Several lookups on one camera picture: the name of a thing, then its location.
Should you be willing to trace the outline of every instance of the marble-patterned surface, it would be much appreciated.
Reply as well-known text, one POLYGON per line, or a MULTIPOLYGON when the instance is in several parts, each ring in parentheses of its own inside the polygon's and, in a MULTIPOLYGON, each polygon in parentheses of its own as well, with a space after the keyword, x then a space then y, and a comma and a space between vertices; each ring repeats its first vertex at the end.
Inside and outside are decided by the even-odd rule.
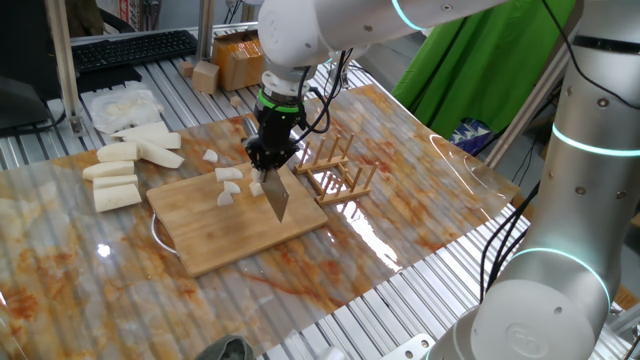
MULTIPOLYGON (((307 106, 318 113, 317 101, 307 106)), ((331 114, 329 144, 356 134, 352 171, 380 164, 370 196, 325 207, 327 226, 197 279, 152 240, 146 201, 95 213, 81 177, 95 152, 0 172, 0 344, 17 359, 188 359, 234 333, 260 353, 484 223, 515 193, 375 86, 343 92, 331 114)), ((143 199, 213 171, 206 149, 218 166, 248 161, 240 118, 181 134, 180 169, 136 163, 143 199)), ((319 137, 309 139, 315 149, 319 137)))

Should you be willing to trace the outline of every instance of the plastic bag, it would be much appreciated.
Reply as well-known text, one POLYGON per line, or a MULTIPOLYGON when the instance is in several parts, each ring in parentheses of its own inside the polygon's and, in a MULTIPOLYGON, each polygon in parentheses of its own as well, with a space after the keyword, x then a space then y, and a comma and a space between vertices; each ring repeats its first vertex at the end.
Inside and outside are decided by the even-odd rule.
POLYGON ((107 134, 117 130, 162 121, 164 108, 151 90, 139 82, 125 83, 126 89, 95 97, 89 105, 93 126, 107 134))

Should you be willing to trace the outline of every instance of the knife blade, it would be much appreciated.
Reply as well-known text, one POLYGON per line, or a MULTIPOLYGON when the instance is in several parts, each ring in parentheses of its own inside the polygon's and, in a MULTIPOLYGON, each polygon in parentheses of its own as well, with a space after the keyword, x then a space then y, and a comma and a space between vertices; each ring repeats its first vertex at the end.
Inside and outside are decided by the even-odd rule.
POLYGON ((264 181, 262 182, 262 190, 269 200, 269 204, 273 209, 273 212, 278 217, 278 220, 282 222, 284 213, 287 210, 287 203, 289 202, 289 192, 284 187, 280 174, 276 169, 271 169, 264 174, 264 181))

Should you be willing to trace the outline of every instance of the radish slice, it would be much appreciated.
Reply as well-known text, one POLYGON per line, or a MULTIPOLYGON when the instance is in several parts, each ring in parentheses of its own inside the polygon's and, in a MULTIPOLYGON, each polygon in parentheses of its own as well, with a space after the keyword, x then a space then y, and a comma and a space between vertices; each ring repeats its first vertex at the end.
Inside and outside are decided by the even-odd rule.
POLYGON ((168 132, 169 132, 169 129, 167 128, 167 124, 165 124, 163 121, 158 121, 156 123, 140 125, 138 127, 134 127, 131 129, 118 131, 117 133, 111 136, 125 137, 125 136, 133 136, 133 135, 167 134, 168 132))
POLYGON ((142 202, 138 188, 133 184, 93 190, 97 212, 103 212, 142 202))
POLYGON ((182 146, 182 136, 178 133, 151 133, 125 136, 124 141, 135 141, 136 139, 147 140, 150 143, 156 144, 161 148, 178 150, 182 146))
POLYGON ((93 180, 98 177, 133 175, 133 161, 112 161, 89 166, 82 172, 82 178, 93 180))
POLYGON ((218 182, 240 180, 242 179, 242 172, 236 168, 217 168, 216 178, 218 182))
POLYGON ((136 143, 115 143, 99 149, 96 155, 100 162, 140 160, 142 149, 136 143))
POLYGON ((262 171, 259 171, 256 168, 252 168, 251 169, 251 180, 253 180, 253 182, 262 182, 262 171))
POLYGON ((138 186, 138 177, 135 175, 109 176, 93 180, 93 190, 105 189, 108 187, 133 184, 138 186))
POLYGON ((218 196, 218 206, 227 206, 233 204, 233 196, 228 191, 223 191, 218 196))
POLYGON ((264 190, 262 190, 262 184, 260 183, 251 183, 251 185, 249 185, 249 189, 251 189, 253 197, 264 195, 264 190))
POLYGON ((231 181, 224 182, 224 191, 228 191, 231 194, 240 194, 240 186, 231 181))
POLYGON ((142 158, 154 164, 170 169, 177 169, 182 165, 184 159, 169 150, 143 139, 135 139, 135 143, 142 148, 142 158))
POLYGON ((207 150, 202 159, 215 164, 218 162, 218 153, 213 150, 207 150))

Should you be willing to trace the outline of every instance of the cardboard box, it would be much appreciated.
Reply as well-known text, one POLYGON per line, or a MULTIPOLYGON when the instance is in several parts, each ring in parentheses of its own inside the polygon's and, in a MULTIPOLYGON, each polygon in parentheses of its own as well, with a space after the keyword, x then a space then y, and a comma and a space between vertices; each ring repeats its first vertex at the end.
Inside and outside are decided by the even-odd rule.
POLYGON ((211 62, 220 67, 220 85, 227 91, 260 84, 265 68, 258 32, 252 30, 216 37, 211 62))
POLYGON ((218 89, 219 76, 218 65, 200 61, 193 70, 193 89, 213 95, 218 89))

